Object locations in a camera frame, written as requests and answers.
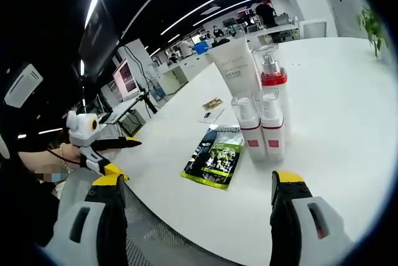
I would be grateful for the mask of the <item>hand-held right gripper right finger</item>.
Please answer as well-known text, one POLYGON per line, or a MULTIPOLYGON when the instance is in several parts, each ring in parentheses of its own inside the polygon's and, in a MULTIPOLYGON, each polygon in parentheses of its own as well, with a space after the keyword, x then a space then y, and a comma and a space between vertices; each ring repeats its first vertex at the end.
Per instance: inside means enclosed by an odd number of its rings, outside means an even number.
POLYGON ((353 248, 343 218, 293 172, 272 172, 271 265, 338 265, 353 248))

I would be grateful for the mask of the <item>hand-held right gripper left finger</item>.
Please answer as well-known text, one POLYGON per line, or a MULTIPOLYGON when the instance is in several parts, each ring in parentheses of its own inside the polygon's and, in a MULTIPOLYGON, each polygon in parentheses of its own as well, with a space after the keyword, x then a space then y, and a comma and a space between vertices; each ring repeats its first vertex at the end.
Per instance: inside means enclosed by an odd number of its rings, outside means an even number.
POLYGON ((127 265, 124 175, 96 179, 54 225, 43 248, 54 265, 127 265))

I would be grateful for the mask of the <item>person's left hand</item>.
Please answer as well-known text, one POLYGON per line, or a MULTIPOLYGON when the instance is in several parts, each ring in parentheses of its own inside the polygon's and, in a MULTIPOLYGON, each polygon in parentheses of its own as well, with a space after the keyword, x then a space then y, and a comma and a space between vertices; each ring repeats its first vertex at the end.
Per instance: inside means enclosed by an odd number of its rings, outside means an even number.
POLYGON ((80 166, 80 150, 78 147, 62 143, 60 145, 60 155, 68 171, 80 166))

